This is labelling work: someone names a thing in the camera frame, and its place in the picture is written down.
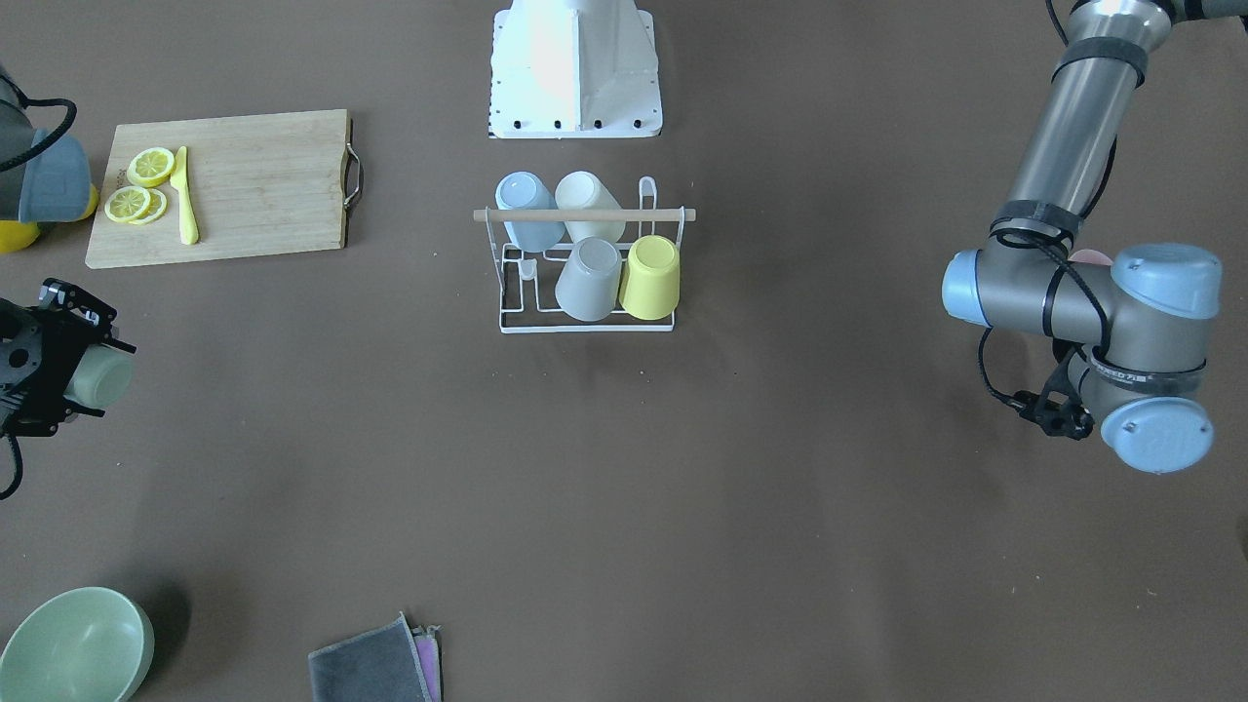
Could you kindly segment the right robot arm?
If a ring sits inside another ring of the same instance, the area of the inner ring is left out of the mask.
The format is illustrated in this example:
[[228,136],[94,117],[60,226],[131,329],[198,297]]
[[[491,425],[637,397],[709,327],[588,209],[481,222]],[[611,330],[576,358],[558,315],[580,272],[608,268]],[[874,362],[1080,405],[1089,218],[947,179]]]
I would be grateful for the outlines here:
[[[89,214],[89,156],[67,134],[67,97],[27,97],[2,75],[2,219],[70,222]],[[1,418],[5,437],[49,437],[72,416],[102,416],[134,378],[137,349],[117,339],[116,310],[49,277],[37,304],[1,302]]]

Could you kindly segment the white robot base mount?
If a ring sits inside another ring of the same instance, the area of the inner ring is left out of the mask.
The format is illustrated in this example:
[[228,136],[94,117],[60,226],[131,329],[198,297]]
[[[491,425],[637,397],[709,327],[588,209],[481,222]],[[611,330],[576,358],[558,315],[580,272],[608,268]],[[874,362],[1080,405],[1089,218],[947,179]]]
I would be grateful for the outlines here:
[[490,137],[663,132],[655,22],[636,2],[513,1],[490,27]]

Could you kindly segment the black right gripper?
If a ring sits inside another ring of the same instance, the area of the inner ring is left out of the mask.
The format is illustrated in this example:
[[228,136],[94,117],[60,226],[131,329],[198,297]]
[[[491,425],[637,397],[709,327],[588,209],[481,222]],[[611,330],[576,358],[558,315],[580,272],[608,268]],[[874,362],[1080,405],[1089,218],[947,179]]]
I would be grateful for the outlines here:
[[74,417],[104,417],[104,408],[75,403],[62,391],[89,346],[137,351],[117,339],[114,307],[80,286],[49,277],[35,306],[4,299],[1,317],[2,433],[50,437]]

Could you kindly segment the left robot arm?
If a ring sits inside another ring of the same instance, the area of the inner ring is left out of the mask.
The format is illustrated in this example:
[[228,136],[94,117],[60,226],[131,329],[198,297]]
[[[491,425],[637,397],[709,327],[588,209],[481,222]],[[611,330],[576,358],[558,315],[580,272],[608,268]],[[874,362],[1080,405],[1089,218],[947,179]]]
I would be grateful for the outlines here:
[[1065,52],[1008,197],[986,244],[955,254],[942,279],[951,317],[985,332],[1051,339],[1040,391],[998,403],[1051,437],[1101,436],[1146,473],[1172,473],[1214,443],[1197,401],[1223,266],[1186,244],[1077,257],[1080,231],[1109,181],[1117,135],[1149,57],[1178,22],[1246,17],[1243,1],[1078,1],[1056,21]]

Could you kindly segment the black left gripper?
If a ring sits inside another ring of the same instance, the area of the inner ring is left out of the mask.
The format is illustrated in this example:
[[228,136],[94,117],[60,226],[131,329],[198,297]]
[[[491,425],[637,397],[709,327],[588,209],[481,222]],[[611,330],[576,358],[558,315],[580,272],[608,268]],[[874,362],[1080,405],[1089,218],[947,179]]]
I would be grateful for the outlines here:
[[1070,378],[1070,363],[1060,363],[1038,393],[1020,390],[1010,406],[1021,418],[1038,426],[1046,436],[1087,438],[1094,427],[1092,413]]

